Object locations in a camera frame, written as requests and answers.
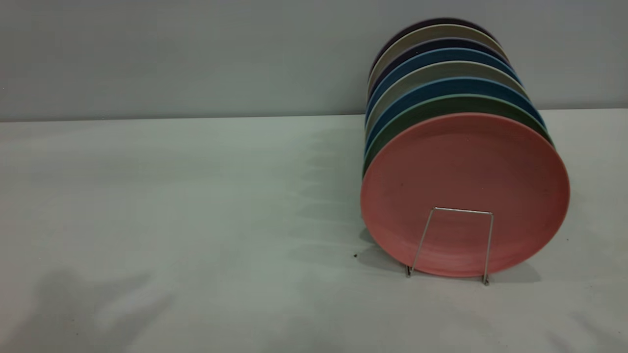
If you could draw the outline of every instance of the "stack of plates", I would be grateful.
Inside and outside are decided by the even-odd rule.
[[[399,32],[371,68],[362,216],[412,266],[433,207],[494,214],[488,272],[525,261],[556,234],[569,179],[539,112],[497,40],[460,19]],[[415,268],[484,273],[490,217],[436,211]]]

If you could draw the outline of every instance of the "white tabletop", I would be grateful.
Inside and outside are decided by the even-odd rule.
[[[628,110],[542,114],[569,213],[488,287],[370,239],[362,116],[2,123],[0,352],[628,352]]]

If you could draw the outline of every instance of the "wire plate stand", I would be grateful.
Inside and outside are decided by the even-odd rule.
[[[416,254],[414,255],[414,262],[412,262],[412,267],[406,266],[406,277],[408,277],[408,278],[412,277],[412,272],[414,272],[414,267],[416,266],[416,260],[418,260],[419,253],[421,252],[421,248],[423,247],[423,241],[425,240],[425,234],[427,234],[428,228],[430,226],[431,216],[434,214],[435,210],[450,211],[450,212],[466,212],[466,213],[470,213],[470,214],[490,215],[489,241],[488,241],[488,245],[486,247],[486,259],[484,260],[484,275],[482,276],[482,283],[485,286],[488,286],[489,285],[488,270],[489,270],[490,239],[491,239],[491,237],[493,235],[493,220],[494,220],[495,216],[493,215],[493,212],[486,212],[486,211],[449,209],[447,207],[432,207],[432,209],[430,210],[430,215],[428,216],[428,221],[425,224],[425,228],[423,229],[423,235],[421,236],[421,240],[419,241],[419,247],[417,248]]]

